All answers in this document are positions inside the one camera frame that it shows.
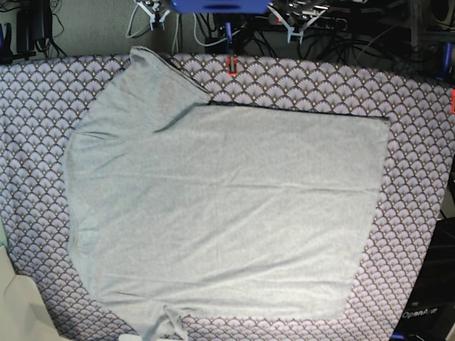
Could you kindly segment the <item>grey T-shirt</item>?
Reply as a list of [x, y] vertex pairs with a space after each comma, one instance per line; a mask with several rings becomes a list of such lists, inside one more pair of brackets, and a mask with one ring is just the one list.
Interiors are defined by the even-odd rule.
[[385, 119], [213, 105], [146, 48], [63, 156], [68, 253], [144, 340], [185, 315], [343, 316], [373, 223]]

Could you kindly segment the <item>black power strip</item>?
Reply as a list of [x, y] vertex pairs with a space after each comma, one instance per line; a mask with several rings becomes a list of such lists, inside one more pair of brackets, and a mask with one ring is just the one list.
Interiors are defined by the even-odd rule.
[[348, 29], [348, 22], [344, 18], [333, 18], [330, 16], [285, 16], [282, 18], [292, 26], [302, 28], [304, 26], [322, 28], [322, 29], [336, 29], [337, 31], [346, 31]]

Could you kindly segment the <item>orange-tipped table clamp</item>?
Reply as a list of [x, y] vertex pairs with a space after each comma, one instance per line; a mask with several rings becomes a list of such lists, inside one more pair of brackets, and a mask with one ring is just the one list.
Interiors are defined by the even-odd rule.
[[227, 50], [227, 71], [230, 76], [237, 74], [237, 59], [233, 48], [233, 31], [230, 22], [225, 23], [225, 37]]

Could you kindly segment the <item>fan-patterned tablecloth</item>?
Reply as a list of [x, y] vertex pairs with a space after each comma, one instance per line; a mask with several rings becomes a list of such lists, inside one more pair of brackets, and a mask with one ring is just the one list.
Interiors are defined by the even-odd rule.
[[[174, 55], [170, 63], [217, 102], [390, 120], [372, 229], [339, 320], [192, 318], [193, 340], [387, 340], [424, 263], [454, 158], [451, 88], [362, 67], [278, 58]], [[60, 158], [68, 137], [126, 55], [38, 60], [1, 68], [1, 222], [9, 257], [31, 277], [57, 331], [116, 340], [131, 328], [91, 301], [66, 251]]]

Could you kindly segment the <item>blue clamp at right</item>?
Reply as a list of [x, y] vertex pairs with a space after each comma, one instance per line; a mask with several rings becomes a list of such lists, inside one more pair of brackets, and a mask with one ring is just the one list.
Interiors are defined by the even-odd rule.
[[454, 67], [454, 43], [444, 43], [439, 56], [439, 64], [436, 78], [447, 80]]

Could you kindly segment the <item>blue clamp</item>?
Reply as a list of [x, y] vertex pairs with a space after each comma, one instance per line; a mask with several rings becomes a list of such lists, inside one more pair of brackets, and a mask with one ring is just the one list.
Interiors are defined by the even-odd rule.
[[16, 34], [16, 53], [13, 53], [11, 49], [11, 40], [12, 25], [10, 23], [1, 24], [1, 65], [10, 65], [15, 60], [29, 60], [36, 56], [28, 26], [20, 28]]
[[444, 43], [439, 56], [439, 64], [436, 78], [447, 80], [454, 67], [454, 43]]

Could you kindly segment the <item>blue clamp at left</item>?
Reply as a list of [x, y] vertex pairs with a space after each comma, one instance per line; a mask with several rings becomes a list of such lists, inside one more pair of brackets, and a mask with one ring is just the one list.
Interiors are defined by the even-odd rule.
[[10, 23], [1, 24], [1, 65], [10, 65], [15, 60], [29, 60], [36, 56], [28, 26], [20, 28], [16, 34], [16, 53], [13, 53], [11, 49], [11, 40], [12, 25]]

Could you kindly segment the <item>red clamp pad right edge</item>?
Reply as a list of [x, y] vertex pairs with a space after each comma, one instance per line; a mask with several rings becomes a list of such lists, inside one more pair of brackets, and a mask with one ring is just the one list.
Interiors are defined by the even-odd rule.
[[455, 114], [455, 89], [451, 91], [451, 113]]

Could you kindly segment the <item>black OpenArm box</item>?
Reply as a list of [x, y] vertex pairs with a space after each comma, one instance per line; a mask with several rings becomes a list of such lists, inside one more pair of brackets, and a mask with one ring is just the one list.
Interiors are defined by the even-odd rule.
[[439, 220], [391, 340], [448, 340], [454, 332], [454, 218]]

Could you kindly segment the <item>beige chair at corner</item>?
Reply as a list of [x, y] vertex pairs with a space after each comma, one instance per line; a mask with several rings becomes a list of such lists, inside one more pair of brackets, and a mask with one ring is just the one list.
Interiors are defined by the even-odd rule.
[[64, 339], [58, 334], [34, 280], [15, 272], [4, 229], [1, 229], [1, 339]]

